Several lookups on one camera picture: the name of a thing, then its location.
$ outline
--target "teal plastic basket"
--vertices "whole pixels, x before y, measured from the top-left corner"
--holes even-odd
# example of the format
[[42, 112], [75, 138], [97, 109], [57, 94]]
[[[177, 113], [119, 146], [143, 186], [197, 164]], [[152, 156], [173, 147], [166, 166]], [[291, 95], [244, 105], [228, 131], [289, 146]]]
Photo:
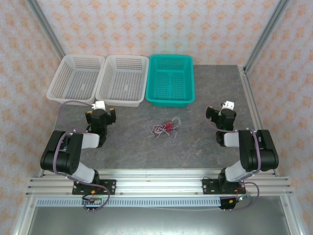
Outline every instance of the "teal plastic basket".
[[187, 55], [150, 57], [146, 98], [155, 106], [186, 107], [195, 100], [193, 61]]

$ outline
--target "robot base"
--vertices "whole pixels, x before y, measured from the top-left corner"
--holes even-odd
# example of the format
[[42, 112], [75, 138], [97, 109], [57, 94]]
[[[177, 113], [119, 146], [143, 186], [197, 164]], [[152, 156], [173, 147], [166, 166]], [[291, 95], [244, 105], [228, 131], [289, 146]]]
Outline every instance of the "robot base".
[[[106, 187], [109, 190], [110, 195], [115, 195], [116, 180], [100, 180], [100, 182], [97, 184], [103, 185], [104, 187]], [[83, 185], [83, 184], [74, 182], [72, 194], [73, 195], [87, 195], [87, 194], [91, 195], [91, 191], [93, 190], [97, 192], [98, 187]], [[108, 192], [105, 191], [104, 189], [101, 189], [97, 193], [97, 195], [108, 195]]]
[[225, 168], [221, 170], [218, 179], [202, 179], [203, 194], [245, 194], [246, 191], [238, 182], [228, 182], [225, 177]]

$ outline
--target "white plastic basket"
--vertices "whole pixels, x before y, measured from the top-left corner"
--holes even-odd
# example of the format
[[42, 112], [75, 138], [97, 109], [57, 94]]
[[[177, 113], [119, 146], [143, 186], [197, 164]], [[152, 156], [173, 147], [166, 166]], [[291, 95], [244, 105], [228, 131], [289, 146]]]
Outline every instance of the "white plastic basket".
[[92, 104], [104, 62], [105, 58], [100, 55], [64, 56], [47, 91], [47, 98], [60, 103], [79, 100]]
[[149, 59], [139, 55], [109, 55], [96, 91], [108, 105], [138, 107], [146, 90]]

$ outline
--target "wall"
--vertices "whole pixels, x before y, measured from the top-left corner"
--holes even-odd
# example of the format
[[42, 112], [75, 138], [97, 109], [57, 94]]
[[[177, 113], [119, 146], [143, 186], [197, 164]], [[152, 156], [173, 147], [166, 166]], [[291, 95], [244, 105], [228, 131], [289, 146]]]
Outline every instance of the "wall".
[[313, 2], [291, 0], [249, 79], [313, 234]]
[[54, 126], [45, 97], [60, 63], [25, 0], [0, 6], [0, 234], [12, 234]]
[[39, 0], [67, 54], [186, 54], [242, 66], [279, 0]]

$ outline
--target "connector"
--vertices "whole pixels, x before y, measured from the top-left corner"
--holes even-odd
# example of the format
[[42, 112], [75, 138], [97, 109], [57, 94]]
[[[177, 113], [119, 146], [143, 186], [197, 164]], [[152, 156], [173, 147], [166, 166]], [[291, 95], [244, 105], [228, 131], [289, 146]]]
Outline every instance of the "connector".
[[92, 104], [92, 109], [106, 109], [106, 105], [104, 104], [104, 101], [96, 101], [95, 104]]
[[226, 101], [225, 103], [223, 103], [222, 108], [221, 108], [221, 111], [222, 111], [223, 109], [234, 110], [234, 106], [235, 106], [235, 103], [234, 103], [234, 102]]

